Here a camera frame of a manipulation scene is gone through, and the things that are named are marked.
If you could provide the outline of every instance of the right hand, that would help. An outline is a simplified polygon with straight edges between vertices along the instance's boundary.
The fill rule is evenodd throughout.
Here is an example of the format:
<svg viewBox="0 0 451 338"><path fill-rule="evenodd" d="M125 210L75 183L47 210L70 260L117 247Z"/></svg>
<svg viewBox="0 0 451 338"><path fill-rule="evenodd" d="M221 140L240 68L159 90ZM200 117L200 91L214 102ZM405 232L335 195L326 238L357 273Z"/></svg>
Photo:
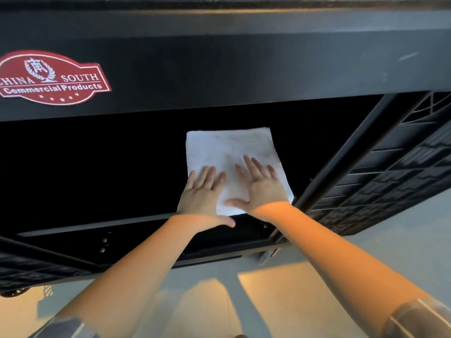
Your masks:
<svg viewBox="0 0 451 338"><path fill-rule="evenodd" d="M249 201L228 199L225 202L227 206L235 206L250 214L259 206L275 201L288 201L285 188L273 166L264 167L257 159L249 159L247 155L245 155L245 163L249 174L239 164L235 164L235 169L248 189Z"/></svg>

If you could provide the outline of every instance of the left hand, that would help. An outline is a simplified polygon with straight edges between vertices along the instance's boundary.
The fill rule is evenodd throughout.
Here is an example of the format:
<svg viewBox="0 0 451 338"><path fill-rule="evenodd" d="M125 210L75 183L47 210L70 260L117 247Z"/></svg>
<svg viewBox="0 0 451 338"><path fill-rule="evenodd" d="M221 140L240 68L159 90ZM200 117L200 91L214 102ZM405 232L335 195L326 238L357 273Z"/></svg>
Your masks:
<svg viewBox="0 0 451 338"><path fill-rule="evenodd" d="M216 180L215 176L214 166L205 166L197 180L195 172L191 171L177 206L178 215L201 215L196 219L199 232L221 224L235 226L232 218L216 214L216 204L226 181L226 173L221 172Z"/></svg>

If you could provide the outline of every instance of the hand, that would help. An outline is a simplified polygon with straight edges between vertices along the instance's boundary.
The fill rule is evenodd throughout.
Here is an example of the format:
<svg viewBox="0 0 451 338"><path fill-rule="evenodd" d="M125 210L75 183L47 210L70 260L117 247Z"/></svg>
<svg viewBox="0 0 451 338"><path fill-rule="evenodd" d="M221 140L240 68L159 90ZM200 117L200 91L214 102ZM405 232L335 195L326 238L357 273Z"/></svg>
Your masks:
<svg viewBox="0 0 451 338"><path fill-rule="evenodd" d="M235 164L235 169L249 191L249 201L229 199L225 202L226 205L251 213L257 207L267 203L288 201L285 188L273 166L264 167L257 159L249 159L247 155L245 155L245 163L249 174L239 164Z"/></svg>
<svg viewBox="0 0 451 338"><path fill-rule="evenodd" d="M198 232L211 229L220 224L235 226L235 221L228 216L216 214L216 204L226 181L226 173L221 172L215 180L216 168L205 166L196 180L194 171L188 176L185 189L177 206L178 215L203 215L196 219Z"/></svg>

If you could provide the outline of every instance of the forearm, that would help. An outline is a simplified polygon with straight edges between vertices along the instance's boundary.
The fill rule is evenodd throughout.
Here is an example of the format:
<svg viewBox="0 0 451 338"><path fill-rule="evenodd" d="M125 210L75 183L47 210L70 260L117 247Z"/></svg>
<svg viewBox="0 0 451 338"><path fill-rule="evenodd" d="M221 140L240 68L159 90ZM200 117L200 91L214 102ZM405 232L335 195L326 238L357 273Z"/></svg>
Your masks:
<svg viewBox="0 0 451 338"><path fill-rule="evenodd" d="M90 284L59 317L77 317L101 338L130 337L191 238L197 215L171 217L153 235Z"/></svg>
<svg viewBox="0 0 451 338"><path fill-rule="evenodd" d="M273 223L300 248L341 305L370 337L380 335L385 321L400 305L430 297L288 202L263 205L253 214Z"/></svg>

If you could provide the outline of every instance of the laurel wreath emblem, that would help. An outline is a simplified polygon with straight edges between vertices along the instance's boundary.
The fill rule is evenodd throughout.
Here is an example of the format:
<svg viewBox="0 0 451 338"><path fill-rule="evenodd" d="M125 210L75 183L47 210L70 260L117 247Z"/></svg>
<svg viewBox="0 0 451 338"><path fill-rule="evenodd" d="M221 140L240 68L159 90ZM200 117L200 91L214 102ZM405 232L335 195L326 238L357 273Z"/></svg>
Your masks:
<svg viewBox="0 0 451 338"><path fill-rule="evenodd" d="M52 69L51 66L50 66L49 64L47 64L46 62L44 62L42 59L41 59L41 62L42 62L42 65L44 65L44 66L46 67L46 69L48 70L48 72L49 72L47 78L42 77L40 74L37 74L36 72L34 72L34 71L31 69L30 64L28 64L27 61L25 60L25 61L24 61L24 64L25 64L25 68L26 68L27 72L28 72L30 75L32 75L33 77L35 77L35 78L37 78L37 79L40 79L40 80L42 80L42 81L47 81L47 80L49 80L49 79L50 79L50 80L55 79L55 77L56 77L55 70Z"/></svg>

